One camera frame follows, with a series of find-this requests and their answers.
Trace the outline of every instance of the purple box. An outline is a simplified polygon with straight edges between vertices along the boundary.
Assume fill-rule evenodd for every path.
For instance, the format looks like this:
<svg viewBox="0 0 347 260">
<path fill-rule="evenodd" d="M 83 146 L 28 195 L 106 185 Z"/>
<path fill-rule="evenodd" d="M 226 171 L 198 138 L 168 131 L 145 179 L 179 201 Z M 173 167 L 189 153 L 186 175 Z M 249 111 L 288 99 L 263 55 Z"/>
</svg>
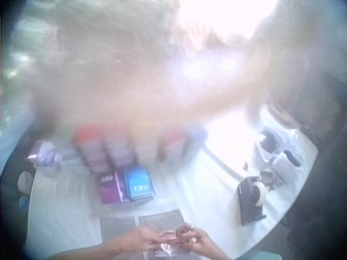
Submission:
<svg viewBox="0 0 347 260">
<path fill-rule="evenodd" d="M 103 204 L 130 202 L 123 173 L 116 172 L 100 176 L 100 198 Z"/>
</svg>

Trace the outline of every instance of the gray mat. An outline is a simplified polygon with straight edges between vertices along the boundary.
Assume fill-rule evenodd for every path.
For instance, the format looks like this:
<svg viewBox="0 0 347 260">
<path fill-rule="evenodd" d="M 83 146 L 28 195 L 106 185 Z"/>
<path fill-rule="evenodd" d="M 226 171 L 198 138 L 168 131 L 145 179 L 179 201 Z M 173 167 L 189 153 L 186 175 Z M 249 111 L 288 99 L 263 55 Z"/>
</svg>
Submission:
<svg viewBox="0 0 347 260">
<path fill-rule="evenodd" d="M 102 242 L 110 241 L 136 227 L 135 217 L 100 218 Z M 116 260 L 145 260 L 143 253 L 124 253 Z"/>
<path fill-rule="evenodd" d="M 176 230 L 184 224 L 184 219 L 180 210 L 168 211 L 161 214 L 141 216 L 139 217 L 139 225 L 148 226 L 154 230 Z M 135 217 L 125 218 L 100 218 L 100 228 L 102 241 L 110 241 L 129 230 L 136 227 Z M 130 253 L 117 256 L 116 260 L 145 260 L 143 253 Z M 198 256 L 187 253 L 177 257 L 155 257 L 153 252 L 147 252 L 148 260 L 196 260 Z"/>
</svg>

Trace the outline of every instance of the blue box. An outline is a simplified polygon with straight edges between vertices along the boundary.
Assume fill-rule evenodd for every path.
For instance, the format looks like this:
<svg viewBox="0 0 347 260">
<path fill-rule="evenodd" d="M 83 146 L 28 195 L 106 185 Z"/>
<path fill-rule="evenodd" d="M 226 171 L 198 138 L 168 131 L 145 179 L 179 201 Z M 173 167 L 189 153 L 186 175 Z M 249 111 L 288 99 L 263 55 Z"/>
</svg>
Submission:
<svg viewBox="0 0 347 260">
<path fill-rule="evenodd" d="M 127 191 L 132 200 L 154 197 L 150 174 L 144 166 L 132 166 L 125 169 Z"/>
</svg>

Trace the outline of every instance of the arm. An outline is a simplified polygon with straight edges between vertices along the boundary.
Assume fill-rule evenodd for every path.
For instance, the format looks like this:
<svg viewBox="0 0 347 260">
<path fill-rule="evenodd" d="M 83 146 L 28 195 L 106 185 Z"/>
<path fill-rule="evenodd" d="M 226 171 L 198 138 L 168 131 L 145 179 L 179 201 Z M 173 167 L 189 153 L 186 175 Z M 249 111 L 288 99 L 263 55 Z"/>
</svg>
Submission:
<svg viewBox="0 0 347 260">
<path fill-rule="evenodd" d="M 52 260 L 89 260 L 89 259 L 113 259 L 121 253 L 143 252 L 155 249 L 162 243 L 174 239 L 174 231 L 153 232 L 145 227 L 139 227 L 107 243 L 65 251 L 51 256 Z"/>
<path fill-rule="evenodd" d="M 90 248 L 69 250 L 63 253 L 58 253 L 51 256 L 51 260 L 89 260 L 89 259 L 113 259 L 115 256 L 121 254 L 120 247 L 111 247 L 109 244 L 101 244 L 97 246 L 92 246 Z"/>
<path fill-rule="evenodd" d="M 202 229 L 185 224 L 177 229 L 181 247 L 211 260 L 231 260 Z"/>
</svg>

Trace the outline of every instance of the tablecloth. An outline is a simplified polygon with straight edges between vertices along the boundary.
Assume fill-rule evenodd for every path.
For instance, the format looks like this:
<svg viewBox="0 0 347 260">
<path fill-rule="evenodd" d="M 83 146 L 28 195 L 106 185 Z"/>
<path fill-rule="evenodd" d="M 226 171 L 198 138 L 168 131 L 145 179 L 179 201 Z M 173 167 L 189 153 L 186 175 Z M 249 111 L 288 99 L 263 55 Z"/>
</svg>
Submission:
<svg viewBox="0 0 347 260">
<path fill-rule="evenodd" d="M 98 245 L 103 217 L 145 216 L 180 209 L 186 222 L 205 229 L 232 259 L 261 241 L 281 220 L 306 182 L 317 156 L 317 148 L 299 130 L 286 130 L 264 108 L 257 124 L 248 121 L 244 109 L 211 122 L 207 147 L 232 169 L 225 171 L 200 151 L 180 164 L 151 164 L 156 196 L 146 203 L 101 205 L 94 176 L 77 177 L 62 172 L 55 179 L 37 172 L 31 193 L 26 248 L 36 258 L 77 248 Z M 303 170 L 292 184 L 267 194 L 267 218 L 251 226 L 241 226 L 236 188 L 242 178 L 259 175 L 252 164 L 254 138 L 262 126 L 287 131 L 304 157 Z M 242 169 L 245 161 L 250 168 Z"/>
</svg>

